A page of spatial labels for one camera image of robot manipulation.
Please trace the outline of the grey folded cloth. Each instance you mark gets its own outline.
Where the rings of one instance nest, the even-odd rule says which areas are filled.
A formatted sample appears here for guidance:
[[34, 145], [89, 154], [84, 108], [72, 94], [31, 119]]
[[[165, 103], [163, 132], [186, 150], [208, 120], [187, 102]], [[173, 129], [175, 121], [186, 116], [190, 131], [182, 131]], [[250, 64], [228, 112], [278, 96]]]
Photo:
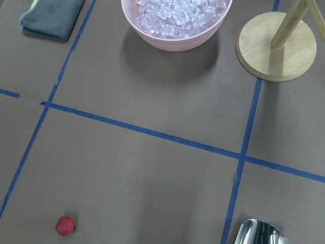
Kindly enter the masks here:
[[21, 32], [30, 37], [67, 42], [84, 5], [81, 0], [38, 0], [19, 19]]

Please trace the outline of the red strawberry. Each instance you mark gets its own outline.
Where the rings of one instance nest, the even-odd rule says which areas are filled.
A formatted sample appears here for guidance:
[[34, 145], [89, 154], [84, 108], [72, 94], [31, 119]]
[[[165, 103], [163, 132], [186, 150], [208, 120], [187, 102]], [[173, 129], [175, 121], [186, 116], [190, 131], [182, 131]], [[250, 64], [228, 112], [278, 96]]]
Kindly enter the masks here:
[[61, 236], [69, 236], [78, 229], [77, 221], [72, 216], [63, 216], [56, 223], [55, 230]]

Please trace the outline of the silver metal scoop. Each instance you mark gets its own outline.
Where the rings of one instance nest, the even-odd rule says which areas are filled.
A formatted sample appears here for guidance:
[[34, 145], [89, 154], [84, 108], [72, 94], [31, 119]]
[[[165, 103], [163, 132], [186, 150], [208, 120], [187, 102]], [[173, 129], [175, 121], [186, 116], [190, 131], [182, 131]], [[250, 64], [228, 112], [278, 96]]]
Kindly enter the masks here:
[[288, 244], [288, 239], [273, 225], [249, 219], [240, 226], [234, 244]]

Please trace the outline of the wooden cup stand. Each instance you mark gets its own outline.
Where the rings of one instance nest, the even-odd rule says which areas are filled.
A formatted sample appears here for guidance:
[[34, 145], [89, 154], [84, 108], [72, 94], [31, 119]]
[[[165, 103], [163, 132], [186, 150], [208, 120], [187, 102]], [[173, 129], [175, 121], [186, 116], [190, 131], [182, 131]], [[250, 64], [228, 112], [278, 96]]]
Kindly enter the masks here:
[[317, 52], [313, 31], [302, 20], [310, 11], [321, 37], [324, 18], [316, 1], [294, 1], [289, 11], [267, 12], [250, 19], [236, 40], [236, 54], [252, 75], [284, 82], [302, 76]]

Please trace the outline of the pink bowl of ice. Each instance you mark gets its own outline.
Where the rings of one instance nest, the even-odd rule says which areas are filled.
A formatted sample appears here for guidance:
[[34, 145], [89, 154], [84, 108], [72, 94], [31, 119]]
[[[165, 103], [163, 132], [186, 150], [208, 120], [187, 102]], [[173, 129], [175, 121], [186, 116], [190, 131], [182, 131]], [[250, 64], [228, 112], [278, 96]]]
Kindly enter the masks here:
[[136, 33], [165, 51], [194, 49], [209, 40], [224, 21], [232, 1], [121, 1]]

